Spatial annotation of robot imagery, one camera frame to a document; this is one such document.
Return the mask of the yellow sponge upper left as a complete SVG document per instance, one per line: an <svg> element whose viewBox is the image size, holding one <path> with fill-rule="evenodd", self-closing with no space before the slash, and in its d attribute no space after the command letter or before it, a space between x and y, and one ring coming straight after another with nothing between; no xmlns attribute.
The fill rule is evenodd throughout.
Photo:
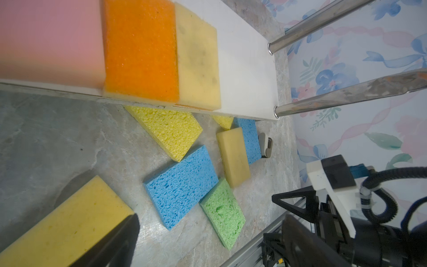
<svg viewBox="0 0 427 267"><path fill-rule="evenodd" d="M175 162L180 162L202 133L190 112L125 106L130 115L149 133Z"/></svg>

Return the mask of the yellow sponge under orange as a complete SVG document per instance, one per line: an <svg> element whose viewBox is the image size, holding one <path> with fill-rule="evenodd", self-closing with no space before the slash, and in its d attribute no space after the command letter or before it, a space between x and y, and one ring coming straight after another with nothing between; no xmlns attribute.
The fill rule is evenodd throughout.
<svg viewBox="0 0 427 267"><path fill-rule="evenodd" d="M133 214L96 176L1 252L1 266L69 267Z"/></svg>

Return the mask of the yellow sponge bottom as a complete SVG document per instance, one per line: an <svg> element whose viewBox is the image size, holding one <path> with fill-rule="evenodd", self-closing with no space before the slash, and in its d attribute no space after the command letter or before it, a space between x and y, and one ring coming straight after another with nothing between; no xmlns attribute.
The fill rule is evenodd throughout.
<svg viewBox="0 0 427 267"><path fill-rule="evenodd" d="M198 15L175 3L178 106L221 109L217 30Z"/></svg>

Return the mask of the blue sponge under pink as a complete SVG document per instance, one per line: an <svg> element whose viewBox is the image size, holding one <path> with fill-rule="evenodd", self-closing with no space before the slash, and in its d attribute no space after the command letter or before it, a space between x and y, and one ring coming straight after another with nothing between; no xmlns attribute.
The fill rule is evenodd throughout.
<svg viewBox="0 0 427 267"><path fill-rule="evenodd" d="M261 159L261 149L255 120L234 118L234 127L242 128L249 165Z"/></svg>

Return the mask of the green sponge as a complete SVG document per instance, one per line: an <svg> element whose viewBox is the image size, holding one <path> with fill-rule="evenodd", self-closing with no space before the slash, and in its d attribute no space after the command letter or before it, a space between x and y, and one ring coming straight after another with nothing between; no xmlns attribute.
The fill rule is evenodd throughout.
<svg viewBox="0 0 427 267"><path fill-rule="evenodd" d="M223 246L231 250L246 219L225 178L219 179L219 182L200 201L200 205Z"/></svg>

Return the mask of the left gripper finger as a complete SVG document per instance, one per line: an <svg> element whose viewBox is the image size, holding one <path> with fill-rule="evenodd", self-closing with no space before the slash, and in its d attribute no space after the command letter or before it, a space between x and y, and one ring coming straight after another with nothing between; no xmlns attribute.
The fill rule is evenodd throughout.
<svg viewBox="0 0 427 267"><path fill-rule="evenodd" d="M129 267L132 263L139 231L138 215L129 215L88 252L76 260L72 266Z"/></svg>

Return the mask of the blue sponge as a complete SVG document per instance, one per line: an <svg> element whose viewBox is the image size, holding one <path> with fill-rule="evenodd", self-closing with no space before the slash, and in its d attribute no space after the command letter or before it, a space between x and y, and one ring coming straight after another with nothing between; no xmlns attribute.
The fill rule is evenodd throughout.
<svg viewBox="0 0 427 267"><path fill-rule="evenodd" d="M242 128L249 165L261 159L261 149L255 120L234 118L234 127Z"/></svg>
<svg viewBox="0 0 427 267"><path fill-rule="evenodd" d="M164 227L172 230L218 182L208 149L202 145L143 184Z"/></svg>

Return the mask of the white two-tier shelf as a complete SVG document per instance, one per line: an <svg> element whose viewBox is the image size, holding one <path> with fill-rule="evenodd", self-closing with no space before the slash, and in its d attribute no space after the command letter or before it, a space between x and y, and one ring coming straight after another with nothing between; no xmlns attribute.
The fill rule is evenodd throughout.
<svg viewBox="0 0 427 267"><path fill-rule="evenodd" d="M302 104L279 105L275 60L267 54L266 40L221 1L185 1L191 11L219 31L219 78L221 108L216 115L234 115L256 120L276 120L312 111L420 91L427 86L427 72L420 69L381 77L326 96L312 97ZM49 62L42 80L1 80L1 90L183 111L183 106L144 99L120 99L103 94L105 60L102 1L58 1L47 8L49 24L66 34L54 34L52 44L63 52L66 65Z"/></svg>

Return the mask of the dark yellow sponge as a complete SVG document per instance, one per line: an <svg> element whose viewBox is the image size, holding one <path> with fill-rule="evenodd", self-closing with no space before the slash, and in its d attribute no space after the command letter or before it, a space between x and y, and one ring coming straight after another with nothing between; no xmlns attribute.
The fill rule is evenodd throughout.
<svg viewBox="0 0 427 267"><path fill-rule="evenodd" d="M242 128L216 134L225 178L232 189L251 178Z"/></svg>

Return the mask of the yellow sponge upper right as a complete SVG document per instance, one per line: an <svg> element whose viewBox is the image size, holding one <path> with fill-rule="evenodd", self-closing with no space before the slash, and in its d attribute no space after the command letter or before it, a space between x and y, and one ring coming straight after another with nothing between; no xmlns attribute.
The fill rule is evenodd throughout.
<svg viewBox="0 0 427 267"><path fill-rule="evenodd" d="M234 117L211 115L213 120L223 129L230 130L233 125Z"/></svg>

